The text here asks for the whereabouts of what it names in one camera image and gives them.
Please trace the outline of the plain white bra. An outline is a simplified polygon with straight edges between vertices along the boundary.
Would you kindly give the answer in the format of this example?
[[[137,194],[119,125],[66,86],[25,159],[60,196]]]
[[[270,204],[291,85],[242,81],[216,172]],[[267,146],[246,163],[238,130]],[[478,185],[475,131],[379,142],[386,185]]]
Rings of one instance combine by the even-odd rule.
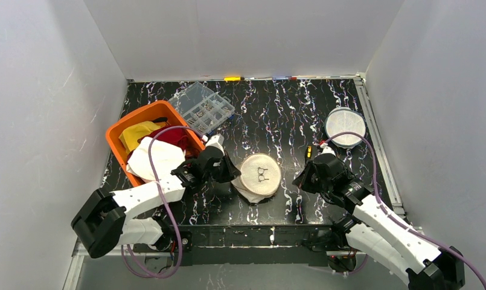
[[[152,138],[144,137],[140,145],[132,152],[126,165],[129,173],[141,178],[145,183],[156,180],[149,158],[151,141]],[[172,170],[185,161],[185,155],[180,147],[159,140],[152,143],[150,153],[154,168],[160,178],[169,175]]]

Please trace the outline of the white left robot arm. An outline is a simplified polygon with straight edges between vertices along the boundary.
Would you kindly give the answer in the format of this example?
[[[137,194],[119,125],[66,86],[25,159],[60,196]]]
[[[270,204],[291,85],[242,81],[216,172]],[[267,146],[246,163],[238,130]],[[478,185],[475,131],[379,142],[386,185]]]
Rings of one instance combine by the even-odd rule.
[[[154,247],[177,241],[172,223],[161,218],[140,219],[153,208],[182,199],[183,194],[209,180],[226,183],[241,172],[228,154],[207,146],[198,158],[168,169],[157,181],[127,190],[109,192],[98,188],[71,221],[71,228],[91,258],[105,256],[122,245],[147,244]]]

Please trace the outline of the crimson red bra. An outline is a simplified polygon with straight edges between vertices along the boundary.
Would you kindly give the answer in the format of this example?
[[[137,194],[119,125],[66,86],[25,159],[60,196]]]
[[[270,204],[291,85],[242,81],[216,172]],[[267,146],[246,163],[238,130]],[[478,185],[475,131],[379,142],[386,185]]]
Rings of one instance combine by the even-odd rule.
[[[182,150],[194,148],[187,129],[170,129],[160,134],[156,139],[180,147]]]

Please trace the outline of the white mesh bag blue trim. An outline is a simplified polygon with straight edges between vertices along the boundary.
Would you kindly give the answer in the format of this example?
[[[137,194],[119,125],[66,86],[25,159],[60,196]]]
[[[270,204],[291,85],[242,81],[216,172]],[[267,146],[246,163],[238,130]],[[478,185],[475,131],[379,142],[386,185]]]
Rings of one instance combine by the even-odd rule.
[[[329,138],[343,132],[352,132],[361,137],[366,134],[365,119],[362,115],[345,107],[335,108],[328,114],[324,129]],[[331,141],[344,149],[352,149],[362,142],[359,137],[352,134],[341,135]]]

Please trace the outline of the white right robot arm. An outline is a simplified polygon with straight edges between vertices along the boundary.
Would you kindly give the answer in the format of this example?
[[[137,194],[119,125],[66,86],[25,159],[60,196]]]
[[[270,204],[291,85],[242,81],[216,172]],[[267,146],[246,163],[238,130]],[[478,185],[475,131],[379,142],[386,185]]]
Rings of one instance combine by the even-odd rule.
[[[333,153],[305,155],[305,168],[293,181],[347,211],[331,232],[338,244],[363,251],[399,277],[409,289],[461,289],[464,263],[448,250],[418,237],[395,213],[383,212],[374,191]]]

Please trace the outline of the white mesh bag beige trim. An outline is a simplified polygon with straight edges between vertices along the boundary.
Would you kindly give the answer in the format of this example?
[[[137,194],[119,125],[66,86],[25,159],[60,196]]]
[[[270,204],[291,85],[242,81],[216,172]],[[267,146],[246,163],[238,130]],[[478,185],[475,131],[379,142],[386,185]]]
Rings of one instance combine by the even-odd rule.
[[[264,153],[247,156],[237,169],[241,175],[231,181],[231,184],[251,204],[271,198],[282,180],[277,160]]]

